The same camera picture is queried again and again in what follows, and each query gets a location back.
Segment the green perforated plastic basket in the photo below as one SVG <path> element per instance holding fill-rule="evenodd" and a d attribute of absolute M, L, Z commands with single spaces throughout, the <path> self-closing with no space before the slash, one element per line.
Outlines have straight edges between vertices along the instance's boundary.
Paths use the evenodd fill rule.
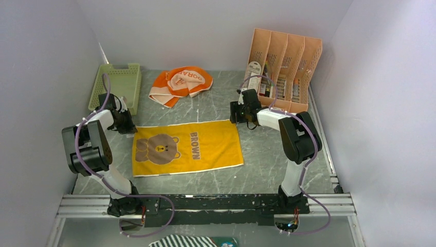
<path fill-rule="evenodd" d="M 94 110 L 100 105 L 99 95 L 106 93 L 103 87 L 102 75 L 107 74 L 110 80 L 111 93 L 117 97 L 124 97 L 131 115 L 137 114 L 142 74 L 140 64 L 127 65 L 102 64 L 99 66 L 93 86 L 88 109 Z"/>

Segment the yellow brown bear towel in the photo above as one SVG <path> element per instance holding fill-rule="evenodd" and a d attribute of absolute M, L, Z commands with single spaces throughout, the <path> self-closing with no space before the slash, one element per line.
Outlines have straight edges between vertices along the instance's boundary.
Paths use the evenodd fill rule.
<path fill-rule="evenodd" d="M 244 164 L 238 130 L 229 120 L 137 130 L 132 147 L 134 177 L 196 173 Z"/>

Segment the orange and cream towel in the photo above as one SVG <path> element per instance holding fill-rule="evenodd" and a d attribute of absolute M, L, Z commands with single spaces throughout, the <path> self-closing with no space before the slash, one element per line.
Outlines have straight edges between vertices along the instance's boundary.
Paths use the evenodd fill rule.
<path fill-rule="evenodd" d="M 164 107 L 172 108 L 180 98 L 198 95 L 209 90 L 213 85 L 213 77 L 197 66 L 185 66 L 165 70 L 155 79 L 149 98 Z"/>

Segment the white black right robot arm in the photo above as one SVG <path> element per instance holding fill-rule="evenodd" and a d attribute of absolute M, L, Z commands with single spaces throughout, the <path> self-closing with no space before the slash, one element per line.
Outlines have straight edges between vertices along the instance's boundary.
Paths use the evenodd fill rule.
<path fill-rule="evenodd" d="M 292 114 L 262 106 L 254 89 L 237 92 L 239 99 L 230 103 L 233 124 L 246 123 L 250 130 L 266 127 L 280 132 L 287 168 L 278 189 L 277 205 L 283 213 L 290 213 L 303 201 L 307 168 L 322 149 L 313 120 L 308 112 Z"/>

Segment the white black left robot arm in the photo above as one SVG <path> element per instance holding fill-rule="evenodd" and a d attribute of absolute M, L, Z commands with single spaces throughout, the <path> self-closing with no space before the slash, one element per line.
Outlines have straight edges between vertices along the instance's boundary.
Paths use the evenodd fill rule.
<path fill-rule="evenodd" d="M 79 124 L 62 130 L 67 164 L 74 174 L 96 180 L 109 192 L 109 215 L 133 215 L 144 209 L 142 199 L 133 183 L 112 164 L 113 154 L 105 134 L 134 134 L 137 128 L 123 98 L 101 94 L 99 102 Z"/>

